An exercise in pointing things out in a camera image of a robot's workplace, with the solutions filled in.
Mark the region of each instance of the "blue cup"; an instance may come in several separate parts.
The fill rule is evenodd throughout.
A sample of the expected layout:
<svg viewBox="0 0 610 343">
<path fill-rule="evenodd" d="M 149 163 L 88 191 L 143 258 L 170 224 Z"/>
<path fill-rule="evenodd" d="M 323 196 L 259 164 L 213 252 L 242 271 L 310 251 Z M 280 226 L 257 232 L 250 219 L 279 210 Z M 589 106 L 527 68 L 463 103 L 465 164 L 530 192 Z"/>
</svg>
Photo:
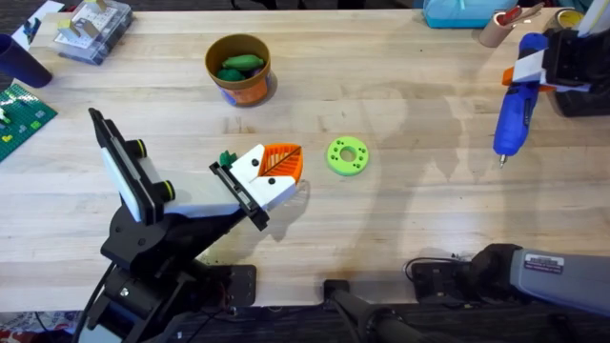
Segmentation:
<svg viewBox="0 0 610 343">
<path fill-rule="evenodd" d="M 50 83 L 53 76 L 12 37 L 0 34 L 0 71 L 34 87 Z"/>
</svg>

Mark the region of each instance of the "lego baseplate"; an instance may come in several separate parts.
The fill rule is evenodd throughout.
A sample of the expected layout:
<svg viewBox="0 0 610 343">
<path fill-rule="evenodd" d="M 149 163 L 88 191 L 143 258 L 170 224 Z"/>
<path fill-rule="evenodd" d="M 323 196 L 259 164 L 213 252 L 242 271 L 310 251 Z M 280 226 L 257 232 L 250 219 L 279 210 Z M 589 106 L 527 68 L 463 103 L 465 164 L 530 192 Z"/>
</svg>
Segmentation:
<svg viewBox="0 0 610 343">
<path fill-rule="evenodd" d="M 0 119 L 0 162 L 57 114 L 19 85 L 0 93 L 0 109 L 6 117 Z"/>
</svg>

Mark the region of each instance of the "lime green washer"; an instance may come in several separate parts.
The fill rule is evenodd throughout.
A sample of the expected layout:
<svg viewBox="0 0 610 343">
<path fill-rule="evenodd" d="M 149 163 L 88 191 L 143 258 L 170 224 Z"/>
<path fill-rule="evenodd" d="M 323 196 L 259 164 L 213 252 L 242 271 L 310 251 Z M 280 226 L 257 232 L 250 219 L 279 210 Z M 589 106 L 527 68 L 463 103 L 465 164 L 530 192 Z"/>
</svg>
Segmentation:
<svg viewBox="0 0 610 343">
<path fill-rule="evenodd" d="M 354 160 L 348 161 L 341 157 L 341 153 L 348 151 Z M 343 176 L 354 176 L 366 168 L 369 163 L 369 149 L 361 140 L 343 136 L 335 139 L 326 151 L 326 161 L 333 172 Z"/>
</svg>

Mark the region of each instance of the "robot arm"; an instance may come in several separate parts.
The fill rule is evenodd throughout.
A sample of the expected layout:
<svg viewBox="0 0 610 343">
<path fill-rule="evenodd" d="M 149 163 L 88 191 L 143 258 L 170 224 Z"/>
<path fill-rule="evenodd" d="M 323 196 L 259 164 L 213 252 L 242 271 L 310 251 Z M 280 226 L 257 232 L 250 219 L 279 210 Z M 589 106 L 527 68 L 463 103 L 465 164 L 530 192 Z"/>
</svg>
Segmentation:
<svg viewBox="0 0 610 343">
<path fill-rule="evenodd" d="M 492 244 L 470 262 L 414 263 L 416 297 L 448 305 L 537 298 L 610 315 L 610 257 Z"/>
<path fill-rule="evenodd" d="M 125 141 L 111 120 L 90 114 L 122 205 L 101 249 L 111 266 L 73 341 L 164 341 L 168 328 L 204 306 L 251 306 L 255 266 L 195 258 L 246 217 L 265 229 L 267 210 L 295 193 L 301 148 L 257 145 L 233 163 L 214 162 L 210 173 L 160 171 L 144 142 Z"/>
</svg>

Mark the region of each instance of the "green vegetable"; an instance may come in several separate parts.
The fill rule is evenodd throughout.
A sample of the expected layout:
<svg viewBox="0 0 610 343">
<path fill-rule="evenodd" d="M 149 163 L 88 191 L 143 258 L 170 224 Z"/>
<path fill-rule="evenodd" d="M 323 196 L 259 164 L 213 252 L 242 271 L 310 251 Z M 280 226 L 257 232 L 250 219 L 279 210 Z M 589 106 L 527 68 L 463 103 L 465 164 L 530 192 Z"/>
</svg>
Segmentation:
<svg viewBox="0 0 610 343">
<path fill-rule="evenodd" d="M 264 64 L 264 61 L 256 55 L 247 54 L 236 57 L 229 57 L 223 63 L 224 68 L 234 68 L 238 71 L 249 71 L 258 68 Z"/>
<path fill-rule="evenodd" d="M 222 69 L 218 71 L 216 77 L 223 81 L 241 81 L 246 79 L 241 72 L 235 69 Z"/>
<path fill-rule="evenodd" d="M 220 166 L 227 166 L 230 168 L 233 162 L 237 160 L 237 154 L 230 153 L 229 151 L 224 151 L 220 154 L 219 160 Z"/>
</svg>

